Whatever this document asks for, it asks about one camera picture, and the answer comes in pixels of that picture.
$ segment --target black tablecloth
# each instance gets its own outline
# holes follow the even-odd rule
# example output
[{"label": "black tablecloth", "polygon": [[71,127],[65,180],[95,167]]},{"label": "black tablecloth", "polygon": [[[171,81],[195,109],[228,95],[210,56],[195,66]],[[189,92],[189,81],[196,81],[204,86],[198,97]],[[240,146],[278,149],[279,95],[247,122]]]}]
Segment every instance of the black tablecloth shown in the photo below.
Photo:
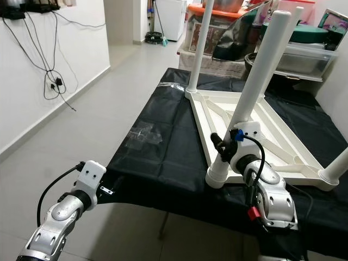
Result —
[{"label": "black tablecloth", "polygon": [[[161,82],[188,84],[189,72],[168,69]],[[201,74],[202,90],[242,91],[244,82]],[[327,166],[347,143],[316,102],[306,92],[290,86],[270,86],[265,99],[311,151]],[[245,186],[230,184],[214,190],[204,182],[207,163],[184,92],[159,86],[147,102],[134,127],[146,122],[159,133],[159,144],[143,143],[129,148],[126,138],[116,151],[103,177],[103,185],[115,188],[99,203],[123,202],[152,207],[253,234],[247,217]],[[348,175],[330,192],[302,187],[314,197],[308,221],[307,244],[312,251],[348,259]],[[299,222],[308,209],[308,198],[291,191]]]}]

